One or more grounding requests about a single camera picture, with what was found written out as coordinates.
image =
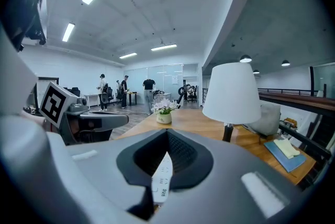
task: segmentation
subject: man in black shirt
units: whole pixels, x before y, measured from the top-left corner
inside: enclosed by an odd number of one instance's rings
[[[153,95],[152,95],[152,87],[156,84],[154,80],[147,79],[143,82],[144,86],[144,104],[147,110],[147,114],[151,114],[151,108],[153,104]]]
[[[121,107],[124,109],[127,106],[127,79],[128,76],[125,76],[125,79],[121,82],[121,95],[122,95],[122,102]]]

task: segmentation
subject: flower pot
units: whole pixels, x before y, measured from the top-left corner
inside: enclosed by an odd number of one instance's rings
[[[161,123],[161,124],[164,124],[164,125],[167,125],[167,124],[171,123],[172,122],[171,113],[169,113],[169,114],[157,114],[156,121]]]

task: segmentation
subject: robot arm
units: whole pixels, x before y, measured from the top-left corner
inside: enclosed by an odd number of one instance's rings
[[[57,127],[66,145],[108,140],[114,128],[128,123],[127,115],[88,111],[87,101],[50,82],[40,113]]]

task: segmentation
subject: potted plant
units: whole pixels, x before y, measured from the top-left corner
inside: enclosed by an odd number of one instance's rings
[[[172,122],[170,112],[177,109],[177,107],[178,103],[176,101],[171,102],[168,99],[163,99],[153,106],[152,111],[157,114],[157,122],[167,125]]]

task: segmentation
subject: man in white shirt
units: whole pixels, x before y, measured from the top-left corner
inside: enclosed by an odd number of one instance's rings
[[[99,111],[107,111],[107,103],[103,103],[102,99],[101,99],[101,94],[102,93],[106,93],[107,92],[107,89],[104,89],[105,88],[105,85],[107,84],[107,81],[105,79],[105,75],[104,74],[101,74],[100,75],[100,86],[97,87],[97,89],[100,91],[100,94],[99,94],[99,98],[100,98],[100,106],[101,106],[101,109]]]

